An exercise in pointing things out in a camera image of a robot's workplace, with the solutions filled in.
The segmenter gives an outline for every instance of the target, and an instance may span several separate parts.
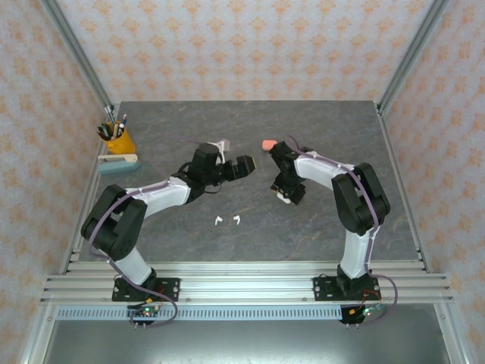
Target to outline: pink eraser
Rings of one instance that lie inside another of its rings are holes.
[[[276,140],[263,140],[263,150],[271,150],[275,144],[278,144]]]

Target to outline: pen holder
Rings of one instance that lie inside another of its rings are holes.
[[[116,140],[103,140],[103,143],[106,144],[109,152],[113,154],[133,154],[136,151],[135,143],[131,140],[126,127],[119,138]]]

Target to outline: black mounting plate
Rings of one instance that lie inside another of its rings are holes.
[[[180,293],[180,279],[156,278],[154,291],[158,291],[177,302]],[[147,300],[147,298],[145,292],[131,287],[123,278],[114,280],[113,295],[111,296],[113,302],[139,302]],[[150,296],[149,298],[155,302],[161,301],[161,298],[158,296]]]
[[[336,279],[336,276],[313,278],[315,301],[362,301],[364,299],[364,290],[372,290],[380,294],[379,289],[374,289],[375,286],[379,287],[377,278],[368,277],[359,285],[358,290],[348,292],[347,297],[344,296],[342,290],[337,286]]]

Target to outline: marble tabletop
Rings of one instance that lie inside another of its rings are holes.
[[[380,178],[391,213],[377,235],[373,259],[416,259],[416,248],[393,167],[372,102],[233,101],[122,102],[127,129],[142,165],[136,171],[102,176],[97,195],[109,184],[142,187],[192,160],[193,143],[230,141],[227,158],[254,158],[248,177],[226,182],[215,195],[173,207],[144,221],[137,247],[148,262],[244,262],[340,260],[345,231],[333,193],[307,180],[298,206],[270,190],[279,169],[261,149],[264,139],[293,135],[301,146],[343,163],[370,163]],[[224,220],[214,225],[216,216]],[[239,215],[239,226],[233,220]],[[83,245],[81,260],[92,260]]]

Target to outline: patterned wallpaper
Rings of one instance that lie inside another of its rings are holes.
[[[60,0],[113,102],[379,100],[432,0]]]
[[[15,364],[77,219],[102,108],[39,0],[0,8],[0,362]]]
[[[485,3],[452,0],[386,117],[435,271],[485,358]]]

